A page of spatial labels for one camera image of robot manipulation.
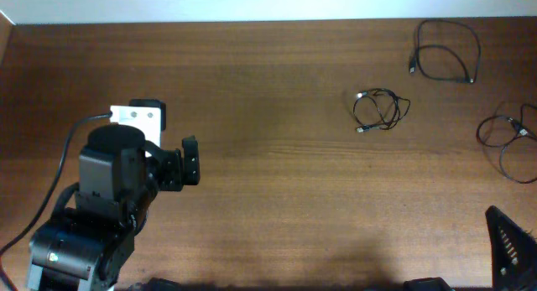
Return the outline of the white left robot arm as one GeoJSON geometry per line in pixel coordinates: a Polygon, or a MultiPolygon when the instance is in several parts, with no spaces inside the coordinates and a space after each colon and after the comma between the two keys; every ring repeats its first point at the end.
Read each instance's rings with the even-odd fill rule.
{"type": "Polygon", "coordinates": [[[201,179],[199,145],[163,150],[135,127],[93,130],[79,156],[79,179],[61,193],[32,236],[30,290],[110,290],[134,251],[151,203],[201,179]]]}

